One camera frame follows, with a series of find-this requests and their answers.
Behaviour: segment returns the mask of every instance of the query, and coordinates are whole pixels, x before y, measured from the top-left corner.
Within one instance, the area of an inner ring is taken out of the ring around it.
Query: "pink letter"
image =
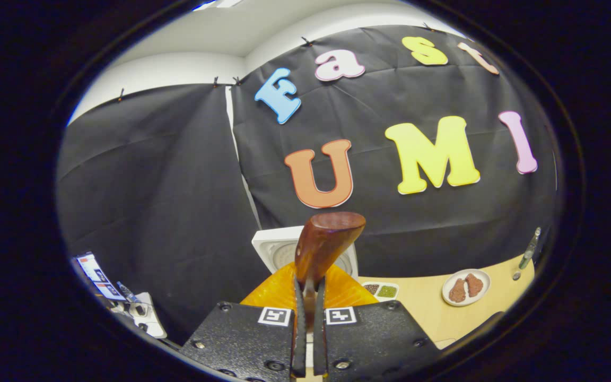
[[[355,54],[349,50],[338,49],[322,53],[315,58],[315,63],[320,65],[315,70],[315,77],[321,81],[338,80],[344,76],[359,77],[364,73],[364,67],[357,62]]]
[[[516,150],[518,152],[518,172],[520,174],[527,174],[536,171],[537,165],[536,159],[531,155],[527,136],[520,123],[521,119],[520,114],[515,111],[504,111],[499,114],[499,120],[509,128],[513,137],[513,142],[516,145]]]

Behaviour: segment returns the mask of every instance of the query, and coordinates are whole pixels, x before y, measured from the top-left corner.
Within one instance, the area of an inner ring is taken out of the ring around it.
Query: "ceiling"
[[[174,51],[245,57],[280,30],[319,12],[352,4],[403,4],[399,0],[242,0],[233,7],[215,7],[221,1],[170,22],[119,56],[112,65]]]

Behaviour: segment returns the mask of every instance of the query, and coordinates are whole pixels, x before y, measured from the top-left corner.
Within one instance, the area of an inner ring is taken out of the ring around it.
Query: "small dish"
[[[397,295],[400,293],[400,285],[395,283],[367,281],[362,286],[372,293],[379,302],[397,300]]]

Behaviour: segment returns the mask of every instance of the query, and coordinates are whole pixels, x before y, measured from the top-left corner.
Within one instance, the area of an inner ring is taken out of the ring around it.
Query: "spice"
[[[383,288],[381,288],[381,291],[377,294],[377,296],[378,297],[395,297],[396,294],[397,294],[396,287],[390,287],[390,286],[384,285]]]
[[[369,285],[365,285],[364,288],[366,288],[366,290],[368,290],[369,293],[374,294],[378,290],[379,285],[378,284],[369,284]]]

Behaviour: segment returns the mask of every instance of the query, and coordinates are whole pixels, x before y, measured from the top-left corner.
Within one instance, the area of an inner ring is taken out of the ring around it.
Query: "white box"
[[[301,236],[301,230],[303,230],[303,225],[256,232],[251,244],[271,273],[275,273],[282,266],[294,261],[296,244]],[[354,244],[351,244],[334,264],[358,281],[357,255]]]

